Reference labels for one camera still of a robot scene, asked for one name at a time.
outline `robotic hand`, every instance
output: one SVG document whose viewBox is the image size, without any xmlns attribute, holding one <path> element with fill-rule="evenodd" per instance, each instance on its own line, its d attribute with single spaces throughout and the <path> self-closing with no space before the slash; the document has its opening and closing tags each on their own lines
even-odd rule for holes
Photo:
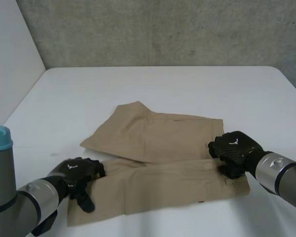
<svg viewBox="0 0 296 237">
<path fill-rule="evenodd" d="M 216 137 L 208 144 L 213 158 L 220 158 L 226 165 L 220 172 L 230 179 L 250 172 L 270 193 L 296 207 L 296 162 L 273 152 L 266 152 L 252 138 L 235 131 Z"/>
<path fill-rule="evenodd" d="M 38 204 L 38 226 L 32 234 L 39 236 L 50 230 L 57 216 L 58 205 L 68 195 L 70 199 L 76 199 L 83 211 L 94 211 L 95 205 L 86 192 L 87 184 L 104 176 L 104 166 L 98 160 L 78 157 L 61 162 L 46 178 L 22 187 L 19 192 L 32 196 Z"/>
<path fill-rule="evenodd" d="M 83 211 L 90 213 L 95 210 L 95 205 L 86 193 L 87 183 L 104 176 L 104 166 L 98 160 L 78 157 L 61 162 L 44 180 L 53 182 L 55 177 L 60 179 L 60 193 L 68 193 L 69 198 L 76 199 Z"/>
</svg>

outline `gray wall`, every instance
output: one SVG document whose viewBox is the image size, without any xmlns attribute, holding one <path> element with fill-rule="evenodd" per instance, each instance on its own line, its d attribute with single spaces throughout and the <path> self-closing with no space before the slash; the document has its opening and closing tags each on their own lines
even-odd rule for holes
<svg viewBox="0 0 296 237">
<path fill-rule="evenodd" d="M 17 2 L 46 68 L 267 65 L 296 87 L 296 0 Z"/>
</svg>

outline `white wall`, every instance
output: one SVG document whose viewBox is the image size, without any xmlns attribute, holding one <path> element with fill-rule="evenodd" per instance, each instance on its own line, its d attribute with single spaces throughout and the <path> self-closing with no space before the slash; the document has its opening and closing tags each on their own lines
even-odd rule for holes
<svg viewBox="0 0 296 237">
<path fill-rule="evenodd" d="M 45 71 L 15 0 L 0 0 L 0 124 Z"/>
</svg>

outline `pant leg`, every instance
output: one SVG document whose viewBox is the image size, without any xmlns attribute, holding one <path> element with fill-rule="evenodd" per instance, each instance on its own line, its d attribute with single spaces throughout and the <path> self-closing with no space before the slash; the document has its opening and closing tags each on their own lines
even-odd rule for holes
<svg viewBox="0 0 296 237">
<path fill-rule="evenodd" d="M 140 102 L 119 105 L 80 145 L 146 163 L 210 159 L 207 144 L 223 134 L 221 119 L 155 113 Z"/>
<path fill-rule="evenodd" d="M 246 176 L 227 179 L 218 172 L 221 164 L 219 159 L 180 161 L 106 176 L 91 185 L 94 212 L 85 213 L 75 200 L 70 201 L 68 225 L 248 194 Z"/>
</svg>

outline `black robotic glove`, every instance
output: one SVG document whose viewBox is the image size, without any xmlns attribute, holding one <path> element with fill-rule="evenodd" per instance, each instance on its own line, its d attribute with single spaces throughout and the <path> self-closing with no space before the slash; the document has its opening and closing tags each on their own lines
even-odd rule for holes
<svg viewBox="0 0 296 237">
<path fill-rule="evenodd" d="M 263 151 L 256 141 L 240 131 L 216 137 L 208 148 L 213 158 L 220 158 L 226 163 L 219 167 L 219 171 L 230 179 L 237 179 L 246 171 L 245 163 L 250 152 Z"/>
<path fill-rule="evenodd" d="M 68 186 L 70 199 L 76 199 L 80 208 L 90 213 L 95 205 L 86 192 L 88 182 L 105 176 L 104 166 L 90 158 L 67 159 L 56 166 L 48 176 L 60 176 Z"/>
</svg>

